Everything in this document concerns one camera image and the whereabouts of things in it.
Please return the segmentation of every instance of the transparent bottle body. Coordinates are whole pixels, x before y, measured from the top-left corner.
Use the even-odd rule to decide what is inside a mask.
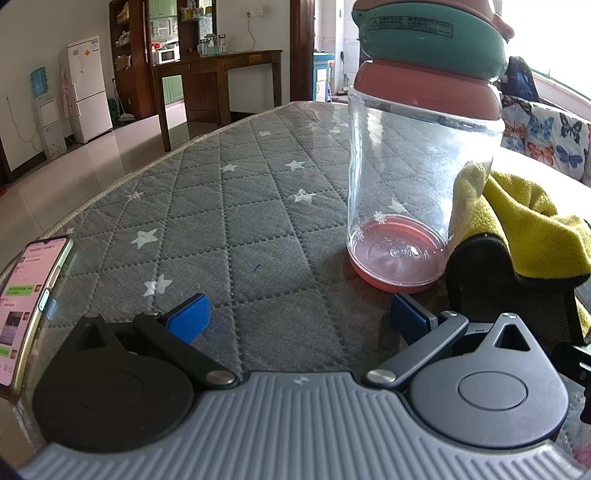
[[[443,274],[448,241],[467,227],[504,124],[355,89],[349,118],[347,247],[353,266],[380,288],[421,290]],[[454,201],[456,179],[465,180],[470,195],[462,199],[456,192]]]

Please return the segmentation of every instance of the power cord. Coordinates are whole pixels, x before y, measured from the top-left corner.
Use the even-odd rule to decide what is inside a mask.
[[[246,12],[246,16],[248,17],[248,22],[246,23],[246,29],[248,30],[248,32],[249,32],[249,33],[250,33],[250,35],[251,35],[251,38],[252,38],[252,47],[251,47],[251,48],[249,48],[248,50],[245,50],[245,51],[251,51],[251,50],[254,50],[254,49],[255,49],[255,46],[256,46],[256,39],[255,39],[255,37],[252,35],[252,32],[251,32],[251,13],[250,13],[250,12]]]
[[[43,150],[37,150],[37,147],[33,143],[33,140],[35,139],[35,135],[37,135],[37,132],[39,130],[38,125],[35,123],[35,131],[33,132],[33,136],[31,137],[31,139],[25,140],[22,137],[21,133],[18,131],[17,123],[14,121],[14,115],[12,114],[12,107],[10,105],[10,97],[7,98],[7,102],[8,102],[8,111],[10,112],[10,118],[12,120],[12,124],[14,125],[15,130],[17,131],[18,138],[20,138],[22,142],[30,144],[33,147],[33,150],[35,150],[37,153],[41,153]]]

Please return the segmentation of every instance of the doorframe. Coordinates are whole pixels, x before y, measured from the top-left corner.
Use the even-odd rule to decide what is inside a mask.
[[[290,99],[312,100],[314,0],[290,0]]]
[[[4,147],[2,146],[2,139],[0,138],[0,187],[2,185],[6,185],[7,183],[12,183],[13,181],[14,175],[12,174],[12,170],[10,169],[10,165],[8,164],[6,152],[4,151]]]

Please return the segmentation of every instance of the blue water jug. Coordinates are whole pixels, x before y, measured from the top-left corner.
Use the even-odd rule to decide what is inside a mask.
[[[47,93],[47,72],[45,67],[40,67],[31,72],[31,87],[33,87],[35,97]]]

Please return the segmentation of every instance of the gray mattress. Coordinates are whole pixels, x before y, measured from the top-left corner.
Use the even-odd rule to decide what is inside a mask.
[[[248,371],[352,371],[404,347],[391,296],[353,271],[346,250],[346,106],[297,102],[190,142],[120,181],[50,234],[74,238],[25,375],[17,416],[43,446],[31,412],[40,375],[87,312],[128,322],[196,292],[212,301],[194,346]],[[417,300],[447,306],[442,282]],[[569,384],[577,438],[582,391]],[[558,444],[573,453],[562,432]]]

